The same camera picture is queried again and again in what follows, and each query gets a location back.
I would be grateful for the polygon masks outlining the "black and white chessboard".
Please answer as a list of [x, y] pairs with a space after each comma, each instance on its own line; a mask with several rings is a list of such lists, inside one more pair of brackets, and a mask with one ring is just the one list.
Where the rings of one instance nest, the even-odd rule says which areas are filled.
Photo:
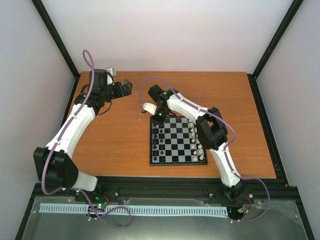
[[163, 126], [150, 121], [150, 166], [207, 165], [207, 153], [198, 139], [197, 128], [184, 116], [167, 116]]

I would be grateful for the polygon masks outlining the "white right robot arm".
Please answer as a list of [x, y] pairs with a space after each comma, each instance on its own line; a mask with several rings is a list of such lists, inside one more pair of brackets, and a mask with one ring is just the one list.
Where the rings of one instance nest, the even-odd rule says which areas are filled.
[[195, 124], [199, 143], [210, 151], [218, 167], [224, 197], [230, 203], [236, 202], [244, 187], [229, 150], [229, 125], [222, 119], [220, 111], [215, 107], [200, 106], [174, 89], [163, 90], [157, 84], [147, 94], [155, 104], [144, 103], [142, 109], [151, 114], [154, 122], [162, 124], [169, 112], [174, 111]]

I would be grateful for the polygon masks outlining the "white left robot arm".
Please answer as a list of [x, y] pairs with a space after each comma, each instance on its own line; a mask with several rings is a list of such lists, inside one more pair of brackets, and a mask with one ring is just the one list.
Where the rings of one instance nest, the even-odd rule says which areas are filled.
[[133, 84], [125, 79], [114, 81], [115, 71], [95, 69], [89, 73], [89, 83], [84, 85], [75, 98], [71, 112], [55, 137], [45, 146], [33, 152], [36, 173], [45, 195], [55, 191], [46, 190], [46, 184], [58, 190], [76, 189], [86, 191], [92, 201], [103, 198], [104, 188], [97, 177], [81, 172], [72, 160], [74, 150], [88, 125], [106, 103], [131, 95]]

